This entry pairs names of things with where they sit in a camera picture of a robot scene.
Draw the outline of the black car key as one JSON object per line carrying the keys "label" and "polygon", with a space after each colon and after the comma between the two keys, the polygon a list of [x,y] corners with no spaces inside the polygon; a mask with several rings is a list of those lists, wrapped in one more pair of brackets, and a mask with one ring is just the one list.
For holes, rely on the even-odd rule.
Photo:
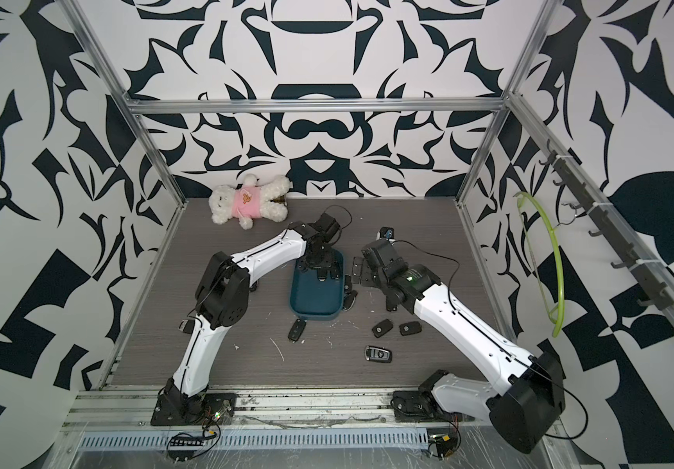
{"label": "black car key", "polygon": [[405,322],[399,326],[401,336],[419,334],[423,330],[420,322]]}
{"label": "black car key", "polygon": [[394,328],[394,324],[391,320],[382,320],[378,322],[372,329],[372,334],[375,338],[380,338],[386,335],[389,331]]}

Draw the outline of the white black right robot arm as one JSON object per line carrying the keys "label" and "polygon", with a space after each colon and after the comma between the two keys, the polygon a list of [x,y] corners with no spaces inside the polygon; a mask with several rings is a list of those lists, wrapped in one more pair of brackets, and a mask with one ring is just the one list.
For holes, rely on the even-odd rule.
{"label": "white black right robot arm", "polygon": [[561,363],[535,356],[475,315],[441,278],[403,260],[395,244],[380,238],[362,249],[373,284],[390,306],[400,306],[433,326],[485,377],[473,382],[436,374],[421,387],[444,414],[485,420],[521,453],[531,453],[566,408]]}

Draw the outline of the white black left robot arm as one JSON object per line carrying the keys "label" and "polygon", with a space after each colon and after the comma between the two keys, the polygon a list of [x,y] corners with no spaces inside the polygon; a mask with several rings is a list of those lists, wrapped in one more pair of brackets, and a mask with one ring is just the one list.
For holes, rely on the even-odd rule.
{"label": "white black left robot arm", "polygon": [[186,321],[192,327],[190,342],[164,395],[177,406],[201,400],[225,336],[248,309],[253,285],[291,261],[330,273],[333,244],[341,234],[338,221],[323,213],[313,223],[292,222],[274,238],[249,250],[233,255],[215,253],[198,285],[192,317]]}

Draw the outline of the teal plastic storage box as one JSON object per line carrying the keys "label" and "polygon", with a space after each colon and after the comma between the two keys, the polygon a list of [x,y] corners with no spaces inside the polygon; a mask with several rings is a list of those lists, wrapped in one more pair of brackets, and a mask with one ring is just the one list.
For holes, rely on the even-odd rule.
{"label": "teal plastic storage box", "polygon": [[289,306],[297,318],[303,320],[333,320],[343,310],[344,256],[334,250],[337,277],[327,272],[322,281],[317,270],[306,269],[303,259],[298,259],[293,272]]}

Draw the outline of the black key beside box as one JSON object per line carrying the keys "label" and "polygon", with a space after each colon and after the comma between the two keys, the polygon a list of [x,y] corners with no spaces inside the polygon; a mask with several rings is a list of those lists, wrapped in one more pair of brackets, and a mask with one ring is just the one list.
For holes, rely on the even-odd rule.
{"label": "black key beside box", "polygon": [[344,277],[343,311],[350,311],[356,303],[358,293],[353,289],[351,276]]}

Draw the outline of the black key below box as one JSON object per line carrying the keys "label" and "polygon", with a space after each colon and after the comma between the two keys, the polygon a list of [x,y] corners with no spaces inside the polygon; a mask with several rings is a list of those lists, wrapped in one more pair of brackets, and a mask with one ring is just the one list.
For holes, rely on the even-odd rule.
{"label": "black key below box", "polygon": [[301,339],[301,336],[307,326],[307,322],[303,319],[298,318],[293,324],[292,327],[290,328],[288,332],[288,339],[295,343],[298,342]]}

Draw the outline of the silver black BMW key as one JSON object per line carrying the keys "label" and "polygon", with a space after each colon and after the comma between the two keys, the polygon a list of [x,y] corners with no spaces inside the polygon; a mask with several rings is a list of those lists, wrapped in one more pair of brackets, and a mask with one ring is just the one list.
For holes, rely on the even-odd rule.
{"label": "silver black BMW key", "polygon": [[393,354],[390,350],[377,346],[367,346],[364,350],[366,361],[372,363],[392,363]]}

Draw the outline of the black key left of table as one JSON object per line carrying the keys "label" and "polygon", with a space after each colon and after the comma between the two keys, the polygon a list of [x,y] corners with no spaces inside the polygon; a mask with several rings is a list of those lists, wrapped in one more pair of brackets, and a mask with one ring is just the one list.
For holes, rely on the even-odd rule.
{"label": "black key left of table", "polygon": [[178,330],[183,334],[192,334],[195,329],[195,320],[194,319],[184,319],[180,322]]}

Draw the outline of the white plush bear pink shirt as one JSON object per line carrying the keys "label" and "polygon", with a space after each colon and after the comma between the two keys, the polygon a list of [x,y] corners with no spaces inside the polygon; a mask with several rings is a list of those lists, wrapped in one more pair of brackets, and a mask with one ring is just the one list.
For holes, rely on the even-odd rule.
{"label": "white plush bear pink shirt", "polygon": [[283,175],[259,185],[258,178],[249,174],[242,185],[215,187],[208,199],[211,220],[216,225],[226,224],[237,219],[243,230],[253,228],[255,220],[267,219],[280,223],[288,217],[286,197],[292,189],[291,181]]}

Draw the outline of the green curved tube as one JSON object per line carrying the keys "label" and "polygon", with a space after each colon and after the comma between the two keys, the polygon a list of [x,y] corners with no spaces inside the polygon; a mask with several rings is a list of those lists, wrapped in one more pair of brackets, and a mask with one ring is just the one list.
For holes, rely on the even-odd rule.
{"label": "green curved tube", "polygon": [[[530,254],[530,260],[532,261],[532,269],[534,270],[534,275],[538,280],[538,290],[540,291],[540,297],[548,320],[553,326],[551,337],[558,338],[561,335],[566,319],[566,285],[563,260],[561,256],[561,246],[557,238],[556,228],[552,224],[549,216],[546,213],[546,210],[531,193],[515,193],[514,199],[516,199],[517,213],[523,226],[526,246]],[[556,300],[553,303],[550,303],[550,301],[546,298],[545,283],[540,278],[540,271],[538,271],[538,266],[536,265],[536,256],[534,255],[534,246],[532,246],[532,241],[530,238],[530,230],[527,227],[524,219],[524,206],[527,203],[530,203],[532,207],[536,209],[536,213],[538,213],[540,221],[544,226],[544,230],[548,235],[548,240],[550,241],[556,275]]]}

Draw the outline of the aluminium frame crossbar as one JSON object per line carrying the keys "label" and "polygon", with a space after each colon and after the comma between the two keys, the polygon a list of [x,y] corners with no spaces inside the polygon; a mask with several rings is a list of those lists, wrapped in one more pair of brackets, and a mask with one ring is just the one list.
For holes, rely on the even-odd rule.
{"label": "aluminium frame crossbar", "polygon": [[376,98],[283,100],[127,100],[134,115],[164,113],[329,113],[329,111],[498,111],[503,99]]}

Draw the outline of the black hook rail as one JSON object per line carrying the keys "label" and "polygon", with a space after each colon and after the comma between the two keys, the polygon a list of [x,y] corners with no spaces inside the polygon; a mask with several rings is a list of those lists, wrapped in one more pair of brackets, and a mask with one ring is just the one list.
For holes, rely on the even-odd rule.
{"label": "black hook rail", "polygon": [[559,177],[554,185],[568,188],[575,197],[575,202],[567,205],[590,219],[595,230],[590,231],[589,236],[604,238],[618,255],[618,261],[612,261],[611,267],[628,271],[641,287],[643,294],[637,300],[638,305],[643,308],[654,306],[660,311],[673,307],[669,285],[661,278],[660,269],[655,268],[657,262],[646,255],[618,209],[591,182],[572,156],[558,154],[551,148],[550,140],[546,141],[546,148],[547,156],[541,165],[551,166]]}

